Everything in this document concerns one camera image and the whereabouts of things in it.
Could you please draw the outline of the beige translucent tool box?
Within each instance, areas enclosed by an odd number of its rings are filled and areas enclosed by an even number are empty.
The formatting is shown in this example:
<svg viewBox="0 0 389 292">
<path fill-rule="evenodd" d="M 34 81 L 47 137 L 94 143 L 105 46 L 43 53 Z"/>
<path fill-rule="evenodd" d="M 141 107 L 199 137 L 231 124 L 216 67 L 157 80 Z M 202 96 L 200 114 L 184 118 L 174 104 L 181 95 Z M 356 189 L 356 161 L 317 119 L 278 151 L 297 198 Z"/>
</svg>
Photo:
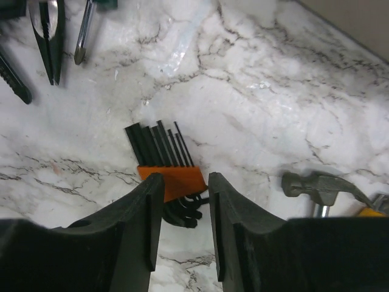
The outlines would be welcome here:
<svg viewBox="0 0 389 292">
<path fill-rule="evenodd" d="M 388 1 L 299 1 L 333 27 L 388 63 Z"/>
</svg>

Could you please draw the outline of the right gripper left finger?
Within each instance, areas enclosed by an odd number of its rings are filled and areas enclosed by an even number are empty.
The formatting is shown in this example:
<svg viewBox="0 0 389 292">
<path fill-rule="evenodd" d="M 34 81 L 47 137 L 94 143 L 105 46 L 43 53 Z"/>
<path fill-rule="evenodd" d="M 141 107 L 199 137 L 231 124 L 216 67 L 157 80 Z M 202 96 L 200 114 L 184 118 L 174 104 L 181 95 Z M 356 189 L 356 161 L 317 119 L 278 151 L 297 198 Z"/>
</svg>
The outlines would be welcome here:
<svg viewBox="0 0 389 292">
<path fill-rule="evenodd" d="M 134 190 L 66 228 L 1 220 L 2 291 L 147 291 L 156 268 L 165 184 Z"/>
</svg>

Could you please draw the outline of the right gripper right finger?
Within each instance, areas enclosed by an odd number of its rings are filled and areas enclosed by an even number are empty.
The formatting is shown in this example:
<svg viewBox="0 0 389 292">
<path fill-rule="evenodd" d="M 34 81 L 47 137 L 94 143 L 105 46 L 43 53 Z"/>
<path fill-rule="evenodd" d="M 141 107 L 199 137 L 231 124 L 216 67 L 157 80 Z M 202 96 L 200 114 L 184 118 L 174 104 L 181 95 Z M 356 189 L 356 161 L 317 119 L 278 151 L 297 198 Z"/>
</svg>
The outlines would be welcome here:
<svg viewBox="0 0 389 292">
<path fill-rule="evenodd" d="M 283 220 L 208 177 L 224 291 L 387 291 L 388 218 Z"/>
</svg>

